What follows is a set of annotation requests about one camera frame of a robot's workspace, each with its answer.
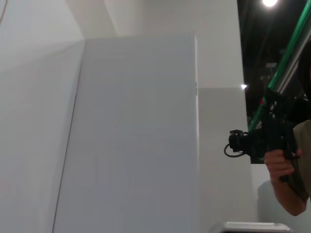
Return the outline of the person's bare hand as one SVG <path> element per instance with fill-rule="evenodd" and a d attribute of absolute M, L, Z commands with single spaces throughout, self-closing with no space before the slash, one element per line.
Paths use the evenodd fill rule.
<path fill-rule="evenodd" d="M 272 184 L 282 183 L 282 179 L 294 173 L 295 169 L 289 159 L 285 157 L 285 150 L 272 150 L 265 153 L 266 165 Z"/>

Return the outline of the green ceiling beam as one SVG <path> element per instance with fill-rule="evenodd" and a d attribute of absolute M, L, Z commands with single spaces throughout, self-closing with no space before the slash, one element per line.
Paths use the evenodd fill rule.
<path fill-rule="evenodd" d="M 311 0 L 278 0 L 265 7 L 261 0 L 237 0 L 247 124 L 259 124 L 260 99 L 269 87 L 289 96 L 302 90 L 295 71 L 305 42 L 311 39 Z"/>

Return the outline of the person's bare forearm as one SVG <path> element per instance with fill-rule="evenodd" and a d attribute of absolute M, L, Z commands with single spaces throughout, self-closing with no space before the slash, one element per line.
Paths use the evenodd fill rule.
<path fill-rule="evenodd" d="M 277 201 L 290 215 L 298 216 L 306 210 L 309 196 L 300 197 L 280 179 L 271 180 L 271 184 Z"/>

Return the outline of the person in olive shirt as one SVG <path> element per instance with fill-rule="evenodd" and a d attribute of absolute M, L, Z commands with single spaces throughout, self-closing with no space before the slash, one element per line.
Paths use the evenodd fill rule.
<path fill-rule="evenodd" d="M 311 40 L 304 46 L 298 62 L 298 78 L 309 101 L 311 112 Z M 294 128 L 294 135 L 302 156 L 298 159 L 298 170 L 306 196 L 311 199 L 311 113 L 310 118 Z"/>

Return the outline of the black handheld control device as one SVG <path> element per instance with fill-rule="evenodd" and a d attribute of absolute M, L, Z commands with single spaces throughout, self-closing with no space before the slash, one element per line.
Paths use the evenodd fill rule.
<path fill-rule="evenodd" d="M 294 127 L 310 118 L 309 101 L 303 98 L 289 98 L 268 88 L 262 104 L 261 126 L 244 132 L 230 131 L 229 143 L 224 154 L 230 158 L 249 155 L 263 159 L 266 152 L 285 150 L 285 157 L 298 166 L 297 143 Z"/>

